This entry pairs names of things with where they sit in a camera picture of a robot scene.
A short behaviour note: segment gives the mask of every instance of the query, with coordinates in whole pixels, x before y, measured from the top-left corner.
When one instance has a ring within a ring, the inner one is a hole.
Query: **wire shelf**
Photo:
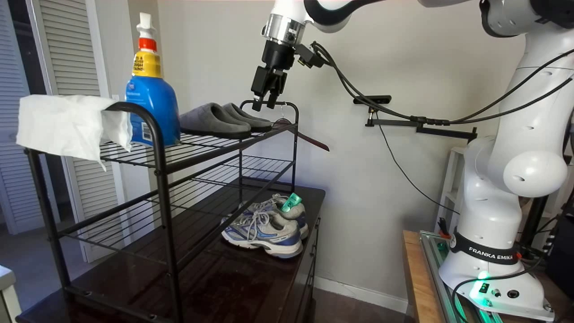
[[[208,231],[215,231],[238,205],[260,193],[244,191],[242,184],[256,180],[258,187],[276,182],[290,170],[288,161],[238,157],[197,171],[170,186],[170,216],[175,254],[183,257]],[[129,254],[166,265],[159,198],[152,195],[134,205],[79,231],[62,231],[64,238],[98,248],[100,254]]]
[[[249,139],[244,139],[244,141],[181,135],[181,141],[177,146],[165,148],[165,159],[166,159],[165,173],[175,173],[184,168],[201,164],[204,161],[211,161],[236,150],[245,150],[256,143],[276,137],[290,128],[292,126],[288,125],[274,125],[270,132],[253,134]],[[132,146],[131,153],[127,153],[122,148],[107,143],[100,148],[100,159],[104,162],[118,162],[118,164],[157,170],[154,161],[154,152],[149,146],[136,144]]]

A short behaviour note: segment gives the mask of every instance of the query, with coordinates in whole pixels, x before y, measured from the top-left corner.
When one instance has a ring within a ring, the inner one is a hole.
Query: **plastic bottle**
[[[125,87],[125,101],[145,108],[157,123],[163,146],[179,143],[177,100],[170,85],[161,80],[157,46],[152,39],[150,15],[140,13],[140,42],[132,58],[131,80]],[[132,143],[152,144],[147,125],[131,116]]]

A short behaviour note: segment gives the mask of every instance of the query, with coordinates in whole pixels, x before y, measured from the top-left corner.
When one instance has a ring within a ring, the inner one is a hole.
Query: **sneaker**
[[[253,204],[249,207],[249,211],[251,213],[272,213],[272,214],[279,214],[287,222],[297,222],[301,239],[305,241],[308,238],[305,207],[301,204],[301,198],[296,195],[290,195],[290,196],[272,195],[272,198],[267,202]]]
[[[229,245],[244,250],[263,248],[267,256],[292,259],[303,252],[299,231],[296,223],[279,223],[279,220],[279,216],[269,213],[245,213],[220,236]]]
[[[301,241],[306,241],[306,239],[308,239],[308,227],[306,227],[305,216],[301,216],[301,218],[297,218],[297,220],[294,220],[294,222],[288,222],[288,220],[285,220],[285,218],[281,218],[281,216],[276,214],[276,218],[272,218],[272,222],[278,223],[279,227],[285,227],[287,223],[296,223],[297,229],[299,229],[299,238],[301,238]]]

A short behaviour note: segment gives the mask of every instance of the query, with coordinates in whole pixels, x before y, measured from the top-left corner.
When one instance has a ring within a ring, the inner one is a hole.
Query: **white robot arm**
[[[378,0],[276,0],[263,28],[263,67],[258,67],[253,94],[272,107],[281,94],[294,56],[301,55],[306,24],[333,33],[349,15]],[[419,0],[425,8],[464,0]],[[525,35],[525,55],[511,87],[549,60],[574,49],[572,0],[480,0],[482,28],[489,37]],[[572,78],[574,58],[545,67],[522,92],[500,105],[507,112],[547,94]],[[479,309],[552,322],[543,290],[523,274],[514,252],[522,222],[518,196],[540,198],[559,189],[566,178],[561,146],[574,108],[574,85],[500,121],[496,141],[475,141],[464,155],[461,220],[452,250],[439,270],[441,281]],[[471,279],[505,277],[488,284]]]

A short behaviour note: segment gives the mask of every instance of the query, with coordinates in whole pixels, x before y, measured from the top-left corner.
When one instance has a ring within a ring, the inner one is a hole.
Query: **white cloth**
[[[28,96],[19,100],[16,144],[55,157],[100,162],[100,143],[131,152],[129,114],[104,112],[104,98]]]

